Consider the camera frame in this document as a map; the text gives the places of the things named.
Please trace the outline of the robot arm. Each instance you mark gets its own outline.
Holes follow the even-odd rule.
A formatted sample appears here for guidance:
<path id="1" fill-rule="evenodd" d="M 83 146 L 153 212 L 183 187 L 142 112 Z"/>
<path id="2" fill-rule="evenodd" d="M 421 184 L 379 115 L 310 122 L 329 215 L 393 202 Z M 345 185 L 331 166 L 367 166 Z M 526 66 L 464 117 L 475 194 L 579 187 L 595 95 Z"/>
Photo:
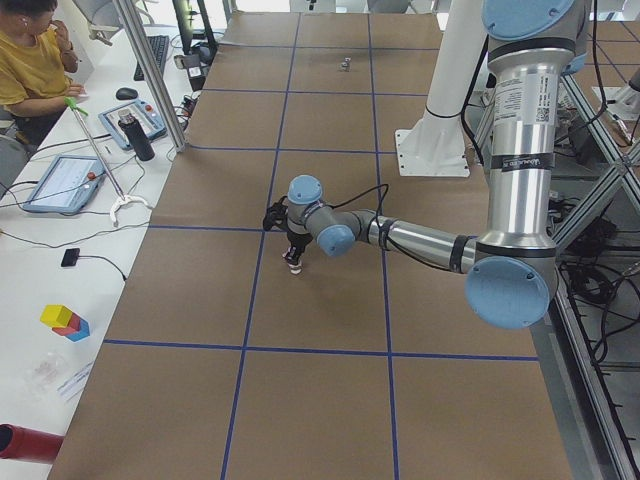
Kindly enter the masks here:
<path id="1" fill-rule="evenodd" d="M 456 235 L 384 215 L 342 211 L 323 198 L 320 181 L 295 177 L 279 226 L 292 272 L 315 243 L 331 257 L 356 242 L 396 251 L 465 276 L 471 310 L 484 322 L 520 329 L 541 320 L 556 291 L 556 246 L 547 232 L 560 78 L 585 58 L 586 1 L 456 1 L 423 117 L 396 134 L 399 170 L 438 184 L 469 174 L 460 121 L 465 89 L 486 65 L 495 77 L 490 150 L 477 174 L 487 210 L 477 236 Z"/>

